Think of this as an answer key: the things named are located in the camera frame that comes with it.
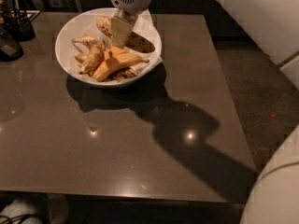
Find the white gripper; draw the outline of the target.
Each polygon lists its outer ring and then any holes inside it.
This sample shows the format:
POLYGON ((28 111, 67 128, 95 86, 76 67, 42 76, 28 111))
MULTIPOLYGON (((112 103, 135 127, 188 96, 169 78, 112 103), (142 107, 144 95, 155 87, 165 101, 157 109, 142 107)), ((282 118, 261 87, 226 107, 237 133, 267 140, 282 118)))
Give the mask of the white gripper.
POLYGON ((123 49, 129 35, 133 31, 137 14, 146 10, 151 0, 111 0, 112 5, 118 8, 111 16, 112 45, 123 49))

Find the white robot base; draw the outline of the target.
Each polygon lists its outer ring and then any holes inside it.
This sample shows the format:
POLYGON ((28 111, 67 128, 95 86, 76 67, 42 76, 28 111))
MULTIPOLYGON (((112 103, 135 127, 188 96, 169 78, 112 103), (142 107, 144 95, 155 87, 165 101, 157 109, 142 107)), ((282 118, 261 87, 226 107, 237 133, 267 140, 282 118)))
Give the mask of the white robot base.
POLYGON ((0 224, 67 224, 68 214, 61 194, 0 193, 0 224))

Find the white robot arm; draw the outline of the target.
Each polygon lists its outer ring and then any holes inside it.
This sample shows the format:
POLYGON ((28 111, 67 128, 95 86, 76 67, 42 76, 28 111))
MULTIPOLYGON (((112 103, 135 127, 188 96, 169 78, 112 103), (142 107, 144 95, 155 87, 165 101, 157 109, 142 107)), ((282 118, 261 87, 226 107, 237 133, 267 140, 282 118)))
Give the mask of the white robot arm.
POLYGON ((285 0, 271 14, 270 0, 187 0, 205 16, 212 40, 224 60, 224 72, 233 92, 241 123, 249 139, 253 158, 260 169, 259 180, 286 168, 298 166, 298 157, 289 155, 280 163, 278 154, 289 146, 275 145, 283 132, 298 133, 298 76, 286 77, 282 70, 296 66, 298 33, 281 25, 278 15, 289 11, 285 0))

